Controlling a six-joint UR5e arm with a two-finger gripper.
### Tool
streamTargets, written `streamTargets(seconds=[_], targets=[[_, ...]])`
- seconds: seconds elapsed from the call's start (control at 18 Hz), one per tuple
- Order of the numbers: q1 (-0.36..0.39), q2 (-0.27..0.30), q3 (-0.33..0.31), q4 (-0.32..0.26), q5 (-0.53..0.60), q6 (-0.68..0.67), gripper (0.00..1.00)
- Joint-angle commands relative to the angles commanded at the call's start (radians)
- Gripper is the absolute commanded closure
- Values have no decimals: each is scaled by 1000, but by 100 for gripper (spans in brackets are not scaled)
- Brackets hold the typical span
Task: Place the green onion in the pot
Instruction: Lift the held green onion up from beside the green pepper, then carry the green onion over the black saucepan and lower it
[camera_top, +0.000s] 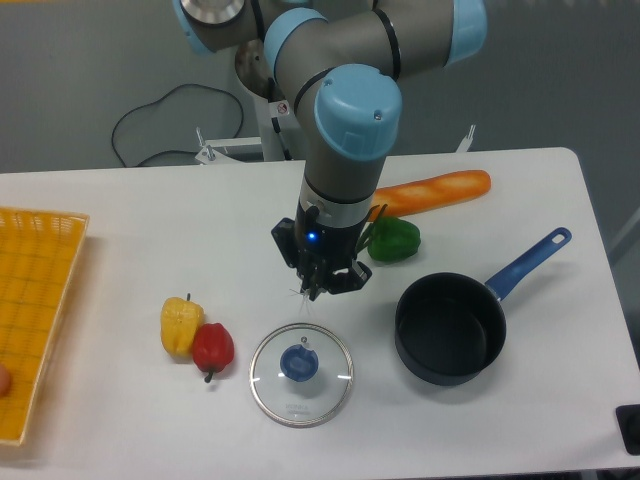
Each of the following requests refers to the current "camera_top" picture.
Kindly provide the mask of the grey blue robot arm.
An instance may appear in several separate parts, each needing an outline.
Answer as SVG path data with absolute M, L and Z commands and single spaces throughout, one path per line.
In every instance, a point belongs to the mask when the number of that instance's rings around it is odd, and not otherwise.
M 476 54 L 488 19 L 481 1 L 375 1 L 330 21 L 306 1 L 177 1 L 194 48 L 258 40 L 309 146 L 296 214 L 272 231 L 302 294 L 361 289 L 357 258 L 387 210 L 374 197 L 403 108 L 398 80 Z

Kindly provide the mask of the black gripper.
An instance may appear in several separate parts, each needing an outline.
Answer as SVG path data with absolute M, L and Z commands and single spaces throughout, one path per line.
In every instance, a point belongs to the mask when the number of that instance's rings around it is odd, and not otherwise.
M 358 291 L 372 272 L 357 259 L 357 244 L 371 215 L 371 200 L 359 203 L 299 203 L 293 219 L 280 220 L 271 235 L 285 264 L 296 271 L 300 292 L 315 301 L 321 294 Z

